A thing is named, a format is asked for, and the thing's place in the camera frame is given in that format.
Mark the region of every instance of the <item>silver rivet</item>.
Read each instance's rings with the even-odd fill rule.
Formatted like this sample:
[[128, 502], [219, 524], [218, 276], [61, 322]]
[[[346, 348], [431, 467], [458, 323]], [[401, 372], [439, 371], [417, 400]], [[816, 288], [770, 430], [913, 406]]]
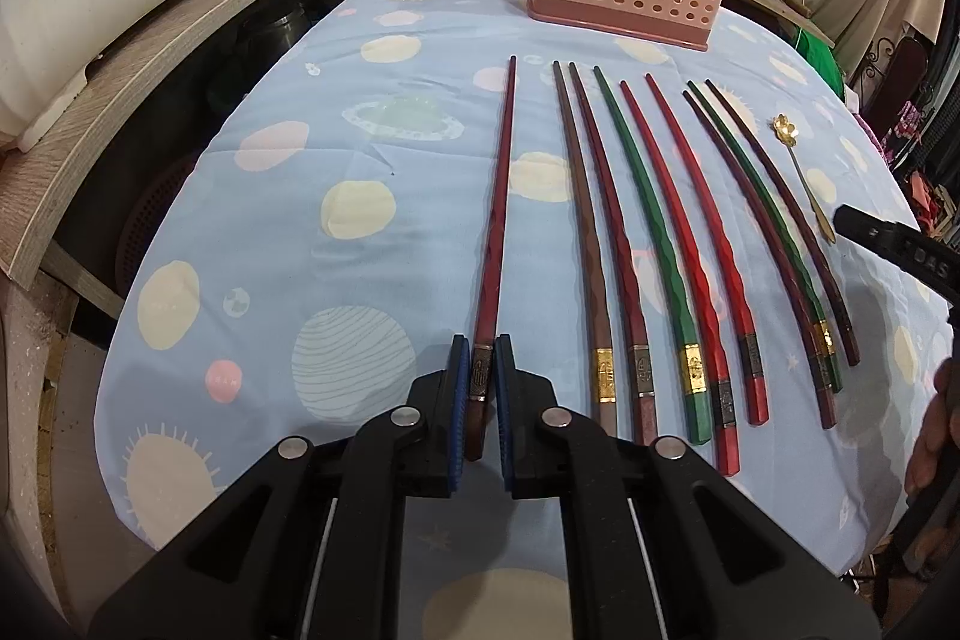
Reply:
[[563, 429], [563, 427], [569, 426], [573, 416], [570, 414], [570, 410], [564, 408], [546, 408], [541, 415], [541, 419], [547, 426]]
[[678, 437], [661, 437], [654, 443], [656, 453], [664, 458], [680, 458], [686, 453], [686, 443]]
[[390, 420], [395, 426], [413, 426], [419, 421], [419, 410], [416, 408], [397, 408], [390, 413]]
[[306, 453], [306, 440], [303, 437], [287, 437], [277, 445], [277, 453], [282, 458], [300, 458]]

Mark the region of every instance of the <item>star print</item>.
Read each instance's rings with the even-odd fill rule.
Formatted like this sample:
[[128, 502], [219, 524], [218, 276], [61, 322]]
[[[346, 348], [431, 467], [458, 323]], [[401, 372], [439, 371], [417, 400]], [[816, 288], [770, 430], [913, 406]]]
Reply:
[[450, 552], [450, 532], [440, 531], [440, 528], [434, 525], [432, 533], [418, 534], [416, 539], [429, 546], [431, 551]]

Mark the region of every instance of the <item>flower-shaped spoon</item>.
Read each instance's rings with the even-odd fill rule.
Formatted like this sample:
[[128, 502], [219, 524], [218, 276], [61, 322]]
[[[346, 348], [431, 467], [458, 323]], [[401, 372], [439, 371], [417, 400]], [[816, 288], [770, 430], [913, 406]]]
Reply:
[[793, 166], [797, 170], [800, 182], [803, 183], [806, 197], [810, 200], [810, 206], [813, 208], [814, 215], [817, 215], [817, 225], [820, 226], [820, 233], [824, 235], [824, 239], [827, 239], [827, 242], [836, 244], [837, 234], [833, 232], [833, 226], [830, 225], [827, 215], [820, 207], [817, 197], [813, 196], [813, 191], [811, 191], [810, 186], [806, 184], [806, 178], [803, 176], [803, 172], [800, 171], [800, 164], [797, 162], [797, 155], [793, 151], [794, 146], [797, 144], [797, 126], [792, 124], [786, 115], [777, 115], [776, 119], [774, 119], [770, 125], [776, 133], [776, 138], [783, 142], [790, 151], [790, 158], [793, 160]]

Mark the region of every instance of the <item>spoon handle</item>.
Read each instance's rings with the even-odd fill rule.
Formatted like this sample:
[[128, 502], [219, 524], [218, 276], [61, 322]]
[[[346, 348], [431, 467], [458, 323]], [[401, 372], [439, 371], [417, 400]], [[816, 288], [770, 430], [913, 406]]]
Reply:
[[827, 215], [824, 214], [823, 209], [820, 207], [820, 202], [817, 201], [817, 197], [813, 196], [813, 191], [810, 190], [810, 186], [806, 184], [806, 177], [803, 176], [803, 172], [800, 171], [800, 163], [797, 161], [797, 155], [794, 153], [793, 148], [787, 148], [790, 151], [790, 159], [793, 161], [793, 166], [797, 170], [797, 175], [800, 176], [800, 182], [803, 183], [803, 189], [806, 191], [806, 197], [810, 200], [810, 206], [813, 208], [813, 214], [817, 217], [817, 225], [820, 228], [820, 233], [824, 235], [824, 239], [827, 239], [827, 242], [831, 244], [837, 244], [837, 234], [833, 232], [833, 226], [830, 225], [830, 221], [827, 219]]

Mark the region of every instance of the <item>tablecloth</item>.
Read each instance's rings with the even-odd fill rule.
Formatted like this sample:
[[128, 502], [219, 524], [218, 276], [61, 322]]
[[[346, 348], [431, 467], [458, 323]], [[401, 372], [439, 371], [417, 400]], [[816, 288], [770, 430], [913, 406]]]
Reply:
[[[779, 113], [800, 131], [797, 156], [828, 212], [848, 203], [916, 225], [856, 120], [786, 43], [727, 10], [701, 53], [538, 23], [525, 1], [347, 0], [270, 70], [200, 156], [127, 299], [95, 416], [116, 512], [155, 548], [282, 437], [350, 434], [402, 402], [414, 377], [442, 367], [455, 333], [472, 333], [512, 54], [517, 108], [498, 327], [512, 335], [517, 366], [553, 381], [562, 405], [587, 410], [583, 286], [550, 71], [554, 59], [575, 61], [640, 278], [661, 434], [683, 434], [659, 271], [589, 71], [598, 64], [611, 82], [631, 83], [699, 239], [740, 421], [742, 471], [733, 482], [835, 571], [902, 511], [906, 456], [932, 373], [949, 352], [946, 304], [845, 239], [824, 244], [863, 353], [856, 368], [841, 357], [839, 423], [824, 432], [764, 239], [680, 93], [688, 79], [721, 86], [811, 221], [789, 154], [767, 128]], [[746, 424], [717, 259], [643, 83], [647, 71], [697, 151], [744, 278], [769, 389], [771, 420], [762, 427]], [[581, 135], [586, 151], [582, 127]], [[587, 167], [595, 188], [589, 154]], [[598, 220], [621, 345], [613, 261]], [[797, 244], [803, 250], [799, 236]], [[616, 368], [625, 395], [622, 351]], [[627, 405], [620, 408], [621, 432], [629, 432]], [[403, 638], [569, 636], [558, 504], [510, 501], [496, 436], [487, 442], [453, 500], [408, 504]], [[699, 451], [713, 460], [712, 444]], [[474, 523], [483, 533], [467, 531]]]

